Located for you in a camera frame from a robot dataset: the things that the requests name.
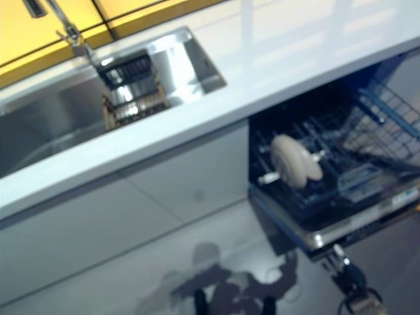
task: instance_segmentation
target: white cabinet door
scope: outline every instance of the white cabinet door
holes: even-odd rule
[[[182,221],[202,217],[247,197],[247,121],[120,173]]]
[[[118,255],[180,221],[118,175],[0,229],[0,305]]]

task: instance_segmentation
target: open dishwasher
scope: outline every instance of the open dishwasher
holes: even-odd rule
[[[344,77],[250,126],[251,195],[312,258],[415,210],[420,113],[380,81]]]

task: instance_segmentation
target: yellow glass backsplash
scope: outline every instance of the yellow glass backsplash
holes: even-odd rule
[[[69,47],[58,42],[62,25],[49,12],[31,18],[22,0],[0,0],[0,88],[72,57]],[[83,31],[93,47],[112,38],[91,0],[56,0],[68,19]],[[223,0],[96,0],[109,27],[118,38],[168,21]]]
[[[56,0],[72,23],[85,30],[102,23],[91,0]],[[58,41],[56,30],[62,24],[46,2],[40,0],[48,14],[31,18],[22,0],[0,0],[0,66],[23,54]]]

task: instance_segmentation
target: white countertop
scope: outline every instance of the white countertop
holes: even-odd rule
[[[418,12],[418,0],[231,0],[101,48],[100,52],[122,49],[188,26],[227,86],[2,178],[0,219],[419,47]],[[75,69],[77,63],[65,62],[45,72]],[[0,96],[43,75],[3,89]]]

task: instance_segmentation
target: faucet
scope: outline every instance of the faucet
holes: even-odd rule
[[[23,0],[23,2],[32,18],[41,18],[47,14],[47,11],[38,0]],[[92,60],[93,50],[89,44],[85,42],[80,31],[68,20],[67,16],[55,0],[45,0],[45,2],[48,3],[57,18],[61,21],[64,31],[66,32],[66,35],[63,35],[59,31],[56,31],[57,35],[70,45],[76,56],[86,56],[89,59],[89,62],[94,65]]]

